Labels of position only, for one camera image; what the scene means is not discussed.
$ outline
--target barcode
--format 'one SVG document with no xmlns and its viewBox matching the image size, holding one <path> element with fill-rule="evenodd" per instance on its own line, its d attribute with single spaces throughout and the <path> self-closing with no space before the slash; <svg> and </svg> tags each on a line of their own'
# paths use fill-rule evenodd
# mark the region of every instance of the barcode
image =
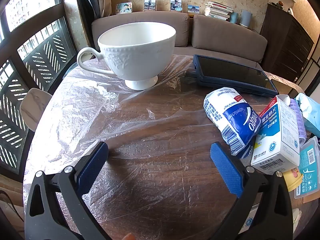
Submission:
<svg viewBox="0 0 320 240">
<path fill-rule="evenodd" d="M 308 159 L 309 159 L 309 165 L 314 163 L 316 161 L 315 159 L 315 152 L 313 151 L 313 148 L 307 151 L 308 153 Z"/>
<path fill-rule="evenodd" d="M 215 121 L 222 119 L 221 115 L 213 107 L 213 105 L 209 103 L 208 100 L 206 100 L 206 102 L 204 103 L 204 110 L 212 122 L 214 122 L 212 118 L 214 118 Z"/>
<path fill-rule="evenodd" d="M 221 132 L 223 139 L 230 146 L 230 151 L 234 152 L 242 147 L 242 143 L 237 137 L 237 134 L 227 125 Z"/>
<path fill-rule="evenodd" d="M 280 163 L 283 163 L 283 160 L 277 159 L 277 160 L 275 160 L 275 161 L 273 161 L 273 162 L 266 163 L 266 164 L 264 164 L 264 165 L 262 165 L 262 166 L 260 166 L 260 167 L 261 167 L 263 170 L 265 170 L 265 169 L 267 169 L 267 168 L 273 167 L 273 166 L 275 166 L 275 165 L 277 165 L 277 164 L 280 164 Z"/>
</svg>

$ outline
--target photo frame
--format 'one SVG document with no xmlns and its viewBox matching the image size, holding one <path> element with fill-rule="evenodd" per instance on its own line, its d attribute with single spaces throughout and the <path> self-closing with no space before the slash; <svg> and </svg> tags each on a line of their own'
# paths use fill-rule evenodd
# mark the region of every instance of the photo frame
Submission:
<svg viewBox="0 0 320 240">
<path fill-rule="evenodd" d="M 116 5 L 116 14 L 132 13 L 132 2 L 118 3 Z"/>
<path fill-rule="evenodd" d="M 189 17 L 193 18 L 196 14 L 201 14 L 200 8 L 201 8 L 201 6 L 187 4 L 187 13 L 188 13 Z"/>
<path fill-rule="evenodd" d="M 183 10 L 182 0 L 170 0 L 170 11 L 182 12 L 182 10 Z"/>
<path fill-rule="evenodd" d="M 144 11 L 156 11 L 157 10 L 157 0 L 144 0 L 143 10 Z"/>
</svg>

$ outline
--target sofa backrest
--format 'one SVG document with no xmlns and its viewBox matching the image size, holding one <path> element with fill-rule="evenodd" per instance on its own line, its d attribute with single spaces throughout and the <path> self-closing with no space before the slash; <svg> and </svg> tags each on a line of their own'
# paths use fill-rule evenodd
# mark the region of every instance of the sofa backrest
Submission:
<svg viewBox="0 0 320 240">
<path fill-rule="evenodd" d="M 101 34 L 119 25 L 134 22 L 159 22 L 168 24 L 175 28 L 177 32 L 175 46 L 186 47 L 188 45 L 188 14 L 179 12 L 151 11 L 119 14 L 95 20 L 92 23 L 91 27 L 93 40 L 96 48 L 99 49 L 97 41 Z"/>
<path fill-rule="evenodd" d="M 195 15 L 192 46 L 259 62 L 266 50 L 267 40 L 243 26 L 204 15 Z"/>
</svg>

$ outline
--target cable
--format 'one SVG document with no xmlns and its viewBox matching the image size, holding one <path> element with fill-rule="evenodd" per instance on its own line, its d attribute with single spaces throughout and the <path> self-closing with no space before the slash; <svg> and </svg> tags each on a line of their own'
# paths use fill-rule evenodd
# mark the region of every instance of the cable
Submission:
<svg viewBox="0 0 320 240">
<path fill-rule="evenodd" d="M 17 216 L 24 222 L 24 220 L 22 219 L 22 217 L 20 217 L 18 211 L 17 211 L 16 208 L 14 207 L 14 204 L 12 203 L 11 198 L 9 197 L 9 195 L 8 195 L 5 191 L 3 191 L 3 190 L 0 190 L 0 195 L 1 195 L 1 194 L 4 194 L 4 195 L 9 199 L 9 201 L 10 201 L 10 203 L 11 203 L 11 205 L 12 205 L 12 208 L 13 208 L 14 212 L 15 212 L 15 213 L 17 214 Z"/>
</svg>

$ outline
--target teacup base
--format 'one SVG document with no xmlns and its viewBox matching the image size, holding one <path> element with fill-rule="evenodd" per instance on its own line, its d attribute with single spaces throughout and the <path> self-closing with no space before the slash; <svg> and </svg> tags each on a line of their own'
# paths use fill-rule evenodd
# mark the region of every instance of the teacup base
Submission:
<svg viewBox="0 0 320 240">
<path fill-rule="evenodd" d="M 128 88 L 134 89 L 134 90 L 145 90 L 147 88 L 153 87 L 158 81 L 158 76 L 155 76 L 153 78 L 145 79 L 145 80 L 138 80 L 138 81 L 132 81 L 132 80 L 125 80 L 125 84 Z"/>
</svg>

